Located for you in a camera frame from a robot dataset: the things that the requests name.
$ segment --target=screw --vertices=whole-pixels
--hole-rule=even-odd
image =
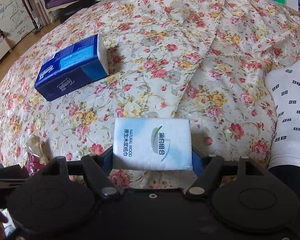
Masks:
[[[154,193],[152,193],[152,194],[149,195],[149,198],[157,198],[157,197],[158,197],[158,195],[156,195]]]
[[[204,193],[204,189],[202,187],[192,187],[189,189],[189,192],[192,195],[202,195]]]
[[[105,196],[105,197],[109,197],[111,195],[115,195],[118,193],[118,190],[115,187],[104,187],[101,190],[101,193]]]

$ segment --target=whiteboard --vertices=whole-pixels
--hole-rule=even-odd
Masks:
[[[0,29],[12,47],[34,29],[21,0],[0,0]]]

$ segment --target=black pants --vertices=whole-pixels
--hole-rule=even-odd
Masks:
[[[286,184],[299,198],[300,202],[300,167],[293,165],[275,166],[269,171]],[[300,206],[292,227],[300,235]]]

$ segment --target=floral bedspread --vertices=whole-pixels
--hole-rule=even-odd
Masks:
[[[109,77],[47,102],[43,60],[101,33]],[[264,75],[300,57],[300,14],[266,0],[105,0],[46,34],[0,83],[0,162],[27,159],[38,135],[78,160],[111,146],[115,117],[188,118],[193,145],[267,166],[276,125]],[[188,187],[192,172],[113,171],[119,187]]]

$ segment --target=white sock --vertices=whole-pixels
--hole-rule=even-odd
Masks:
[[[290,67],[270,71],[265,77],[278,117],[269,168],[300,167],[300,60]]]

